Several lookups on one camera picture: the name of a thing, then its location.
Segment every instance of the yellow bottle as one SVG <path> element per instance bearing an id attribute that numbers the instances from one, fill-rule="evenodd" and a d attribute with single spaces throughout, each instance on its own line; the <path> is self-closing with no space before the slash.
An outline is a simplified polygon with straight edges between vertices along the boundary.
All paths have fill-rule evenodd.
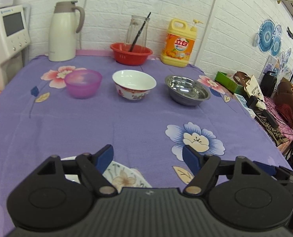
<path id="1" fill-rule="evenodd" d="M 161 54 L 161 61 L 167 65 L 176 67 L 186 67 L 193 45 L 197 38 L 197 23 L 203 24 L 199 20 L 193 20 L 194 25 L 190 28 L 187 22 L 179 19 L 172 19 L 167 28 L 167 38 L 165 48 Z"/>

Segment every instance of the pink plastic bowl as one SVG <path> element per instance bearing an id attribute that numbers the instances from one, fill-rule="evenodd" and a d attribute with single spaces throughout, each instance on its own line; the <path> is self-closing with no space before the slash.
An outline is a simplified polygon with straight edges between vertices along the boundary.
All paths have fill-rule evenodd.
<path id="1" fill-rule="evenodd" d="M 98 90 L 103 76 L 94 70 L 75 70 L 66 75 L 64 81 L 68 93 L 76 99 L 92 97 Z"/>

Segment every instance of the power adapter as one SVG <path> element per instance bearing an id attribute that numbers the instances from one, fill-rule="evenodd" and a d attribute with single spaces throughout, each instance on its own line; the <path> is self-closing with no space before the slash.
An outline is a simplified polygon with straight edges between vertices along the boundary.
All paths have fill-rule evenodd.
<path id="1" fill-rule="evenodd" d="M 272 114 L 269 113 L 268 110 L 263 110 L 262 115 L 267 118 L 267 120 L 270 123 L 270 125 L 272 126 L 272 128 L 274 128 L 274 129 L 278 128 L 278 124 L 277 124 L 276 119 L 274 118 L 274 116 Z"/>

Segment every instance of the leaf print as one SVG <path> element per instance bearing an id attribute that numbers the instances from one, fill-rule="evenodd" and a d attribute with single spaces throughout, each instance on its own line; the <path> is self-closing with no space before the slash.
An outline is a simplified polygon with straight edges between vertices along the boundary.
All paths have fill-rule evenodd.
<path id="1" fill-rule="evenodd" d="M 35 102 L 36 103 L 43 102 L 43 101 L 47 100 L 49 98 L 49 96 L 50 96 L 50 93 L 47 92 L 43 95 L 40 95 L 37 99 L 35 99 Z"/>
<path id="2" fill-rule="evenodd" d="M 217 92 L 216 90 L 213 90 L 212 88 L 210 88 L 210 91 L 214 96 L 222 97 L 221 94 L 219 92 Z"/>
<path id="3" fill-rule="evenodd" d="M 175 173 L 182 180 L 185 184 L 189 184 L 190 181 L 193 179 L 193 175 L 189 173 L 186 169 L 183 169 L 180 166 L 173 166 Z"/>
<path id="4" fill-rule="evenodd" d="M 30 93 L 34 97 L 37 97 L 39 95 L 39 89 L 38 89 L 38 87 L 35 86 L 34 88 L 32 88 L 31 91 L 30 91 Z"/>
<path id="5" fill-rule="evenodd" d="M 226 102 L 226 103 L 231 100 L 231 98 L 227 95 L 224 95 L 223 99 L 224 99 L 224 102 Z"/>

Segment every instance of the brown bag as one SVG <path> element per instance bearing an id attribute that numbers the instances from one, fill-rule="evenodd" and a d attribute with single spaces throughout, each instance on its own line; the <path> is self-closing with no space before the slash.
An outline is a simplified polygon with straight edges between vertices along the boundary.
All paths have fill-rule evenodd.
<path id="1" fill-rule="evenodd" d="M 293 116 L 293 84 L 286 78 L 283 77 L 277 86 L 277 92 L 273 99 L 276 105 L 288 104 L 291 107 Z"/>
<path id="2" fill-rule="evenodd" d="M 244 86 L 244 90 L 247 93 L 248 97 L 251 97 L 253 95 L 258 99 L 256 107 L 263 110 L 266 109 L 266 105 L 264 103 L 264 96 L 262 94 L 260 85 L 258 84 L 255 76 L 249 77 L 246 73 L 238 71 L 234 74 L 233 79 L 238 84 Z"/>

